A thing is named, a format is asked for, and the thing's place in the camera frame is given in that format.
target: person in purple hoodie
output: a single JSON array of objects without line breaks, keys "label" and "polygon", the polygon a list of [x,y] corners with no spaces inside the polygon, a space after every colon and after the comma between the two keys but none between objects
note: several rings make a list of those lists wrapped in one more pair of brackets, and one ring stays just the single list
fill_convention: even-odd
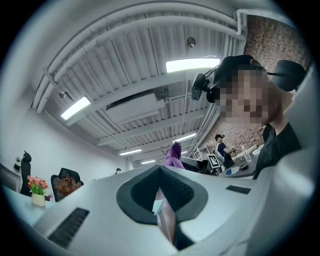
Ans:
[{"label": "person in purple hoodie", "polygon": [[171,148],[167,151],[164,165],[165,166],[173,166],[180,169],[186,169],[182,162],[180,161],[181,157],[181,145],[179,142],[175,141]]}]

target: ceiling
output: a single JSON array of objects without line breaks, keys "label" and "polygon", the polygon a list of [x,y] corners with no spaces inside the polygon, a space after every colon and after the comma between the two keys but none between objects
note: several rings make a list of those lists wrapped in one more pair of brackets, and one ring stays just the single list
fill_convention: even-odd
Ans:
[{"label": "ceiling", "polygon": [[[50,79],[44,75],[39,83],[41,100],[34,104],[38,113],[41,106],[49,113],[55,109],[60,123],[77,127],[83,139],[115,155],[141,149],[128,158],[138,162],[163,159],[173,140],[204,131],[213,109],[204,94],[199,101],[192,101],[190,95],[195,75],[208,69],[167,73],[166,62],[206,56],[223,59],[243,52],[246,37],[228,31],[237,30],[233,17],[221,18],[221,13],[198,5],[174,5],[177,3],[127,13],[120,10],[118,16],[115,12],[113,18],[102,17],[85,27],[90,33],[82,40],[81,31],[78,37],[70,35],[64,49],[46,67]],[[195,38],[194,48],[187,46],[188,37]],[[60,115],[74,102],[60,98],[61,91],[74,101],[87,96],[91,105],[65,122]],[[129,98],[135,94],[138,100]],[[148,103],[148,96],[154,103]],[[124,105],[128,113],[138,109],[144,113],[119,122],[117,113],[127,114],[121,110]],[[194,138],[199,139],[181,141],[183,151],[189,150]]]}]

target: black slot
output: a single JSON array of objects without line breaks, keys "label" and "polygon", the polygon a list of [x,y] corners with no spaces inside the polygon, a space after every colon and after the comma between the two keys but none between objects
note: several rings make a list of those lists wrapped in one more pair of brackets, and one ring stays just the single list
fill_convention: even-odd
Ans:
[{"label": "black slot", "polygon": [[63,248],[67,248],[70,242],[76,236],[78,230],[82,226],[88,214],[88,210],[76,208],[53,231],[48,239]]},{"label": "black slot", "polygon": [[226,188],[226,190],[230,190],[230,191],[234,191],[234,192],[238,192],[238,193],[247,195],[247,194],[249,194],[251,188],[230,185]]}]

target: ceiling light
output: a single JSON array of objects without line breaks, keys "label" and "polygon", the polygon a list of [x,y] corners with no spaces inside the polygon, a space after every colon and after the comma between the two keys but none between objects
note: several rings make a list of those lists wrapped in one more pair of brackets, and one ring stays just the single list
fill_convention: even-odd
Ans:
[{"label": "ceiling light", "polygon": [[150,160],[150,161],[146,161],[146,162],[142,162],[141,164],[144,165],[144,164],[150,164],[150,163],[154,163],[156,160]]},{"label": "ceiling light", "polygon": [[165,63],[166,71],[168,73],[181,71],[181,70],[191,70],[200,68],[214,68],[220,64],[219,58],[186,58],[167,61]]},{"label": "ceiling light", "polygon": [[90,104],[90,101],[87,97],[83,97],[79,99],[76,103],[74,103],[71,107],[69,107],[62,115],[61,117],[64,120],[69,119],[71,116],[73,116],[78,111],[82,110],[84,107],[88,106]]},{"label": "ceiling light", "polygon": [[120,156],[125,156],[125,155],[128,155],[128,154],[133,154],[133,153],[140,152],[140,151],[141,151],[141,149],[137,149],[137,150],[121,153]]},{"label": "ceiling light", "polygon": [[191,138],[191,137],[196,136],[196,135],[197,135],[196,133],[193,133],[193,134],[190,134],[190,135],[188,135],[188,136],[185,136],[185,137],[182,137],[182,138],[175,139],[173,142],[183,141],[183,140],[185,140],[185,139]]}]

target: person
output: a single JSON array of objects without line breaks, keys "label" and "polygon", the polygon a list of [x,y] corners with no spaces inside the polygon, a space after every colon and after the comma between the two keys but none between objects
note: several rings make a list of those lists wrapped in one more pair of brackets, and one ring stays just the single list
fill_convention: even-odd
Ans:
[{"label": "person", "polygon": [[274,166],[285,155],[301,149],[298,138],[284,112],[293,102],[293,94],[280,89],[267,71],[250,55],[228,56],[217,68],[213,84],[214,98],[220,104],[221,117],[244,127],[265,127],[253,179],[261,170]]},{"label": "person", "polygon": [[120,169],[120,168],[117,168],[114,175],[117,175],[117,174],[120,173],[120,172],[121,172],[121,169]]},{"label": "person", "polygon": [[181,144],[175,141],[171,148],[166,152],[164,166],[173,166],[180,169],[186,169],[180,161],[181,151]]},{"label": "person", "polygon": [[224,135],[217,134],[214,139],[217,142],[215,151],[217,152],[219,160],[223,163],[224,167],[226,169],[229,169],[231,166],[235,164],[235,162],[232,160],[231,153],[236,152],[235,148],[228,148],[223,143]]}]

